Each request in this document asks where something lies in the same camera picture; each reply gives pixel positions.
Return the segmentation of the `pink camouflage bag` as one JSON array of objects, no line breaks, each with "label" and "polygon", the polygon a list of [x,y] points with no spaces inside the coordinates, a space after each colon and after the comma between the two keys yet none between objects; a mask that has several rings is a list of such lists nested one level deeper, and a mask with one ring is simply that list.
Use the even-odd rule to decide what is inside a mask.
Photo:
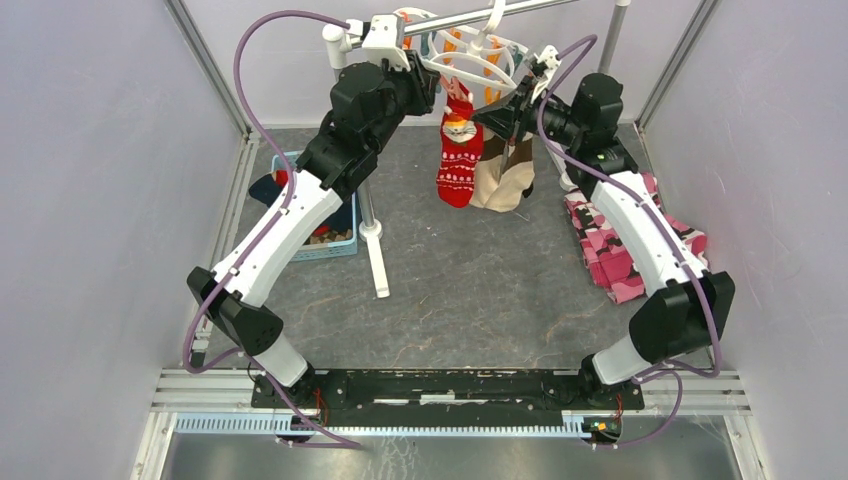
[{"label": "pink camouflage bag", "polygon": [[[705,256],[707,236],[665,213],[660,200],[656,177],[640,173],[647,193],[670,224],[689,253],[709,267]],[[621,304],[646,294],[643,279],[624,247],[619,235],[595,205],[575,185],[568,174],[560,178],[566,192],[564,205],[576,230],[583,254],[584,266],[595,285],[602,287],[616,304]]]}]

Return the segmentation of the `white clip hanger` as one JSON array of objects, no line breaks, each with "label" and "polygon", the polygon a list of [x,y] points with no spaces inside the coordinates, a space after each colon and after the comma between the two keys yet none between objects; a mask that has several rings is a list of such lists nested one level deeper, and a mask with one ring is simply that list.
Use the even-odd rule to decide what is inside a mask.
[{"label": "white clip hanger", "polygon": [[[446,77],[457,77],[464,84],[495,87],[500,88],[502,92],[508,92],[516,87],[513,76],[520,64],[516,56],[525,54],[527,48],[494,34],[505,16],[506,3],[492,1],[490,6],[493,12],[488,15],[485,25],[480,29],[459,25],[430,33],[414,34],[404,38],[403,48],[417,51],[425,66]],[[463,45],[453,54],[451,64],[445,65],[442,62],[445,57],[443,44],[445,35],[451,28],[462,32]],[[486,60],[486,55],[490,52],[491,38],[496,38],[501,44],[501,57],[497,66]],[[486,67],[493,72],[490,77],[483,75],[483,69]]]}]

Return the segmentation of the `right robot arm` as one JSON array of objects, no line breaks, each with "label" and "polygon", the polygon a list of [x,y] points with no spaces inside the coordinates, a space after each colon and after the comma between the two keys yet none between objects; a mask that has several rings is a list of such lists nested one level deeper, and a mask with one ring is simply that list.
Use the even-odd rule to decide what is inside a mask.
[{"label": "right robot arm", "polygon": [[551,91],[536,94],[537,84],[527,75],[472,118],[503,140],[531,133],[560,145],[567,174],[611,225],[643,279],[647,300],[627,333],[580,367],[580,400],[602,408],[617,396],[620,384],[647,381],[662,368],[680,368],[680,356],[700,348],[718,352],[735,284],[726,272],[710,272],[684,245],[617,139],[622,84],[591,73],[569,104]]}]

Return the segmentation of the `red sock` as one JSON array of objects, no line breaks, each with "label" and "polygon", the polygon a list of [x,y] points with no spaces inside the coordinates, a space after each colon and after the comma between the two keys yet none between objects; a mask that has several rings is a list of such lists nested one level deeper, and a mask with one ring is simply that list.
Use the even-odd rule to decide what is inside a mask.
[{"label": "red sock", "polygon": [[475,167],[483,151],[483,130],[472,120],[474,105],[446,98],[440,124],[441,157],[436,175],[439,198],[454,208],[469,205]]}]

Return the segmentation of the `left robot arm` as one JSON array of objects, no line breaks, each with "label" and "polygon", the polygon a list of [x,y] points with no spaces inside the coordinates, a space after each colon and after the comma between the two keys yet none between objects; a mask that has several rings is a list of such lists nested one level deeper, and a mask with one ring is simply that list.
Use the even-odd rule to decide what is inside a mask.
[{"label": "left robot arm", "polygon": [[233,252],[187,278],[202,312],[277,381],[275,392],[290,407],[312,399],[314,381],[308,361],[286,339],[283,320],[265,302],[308,237],[373,173],[400,123],[432,112],[439,73],[415,51],[402,57],[404,66],[382,59],[341,71],[331,108],[286,187]]}]

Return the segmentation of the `pink clothespin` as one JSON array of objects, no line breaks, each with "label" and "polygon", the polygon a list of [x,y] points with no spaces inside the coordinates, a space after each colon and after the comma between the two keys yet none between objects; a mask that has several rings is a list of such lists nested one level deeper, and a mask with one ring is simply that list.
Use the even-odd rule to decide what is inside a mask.
[{"label": "pink clothespin", "polygon": [[473,93],[457,77],[442,76],[440,84],[449,100],[473,104]]}]

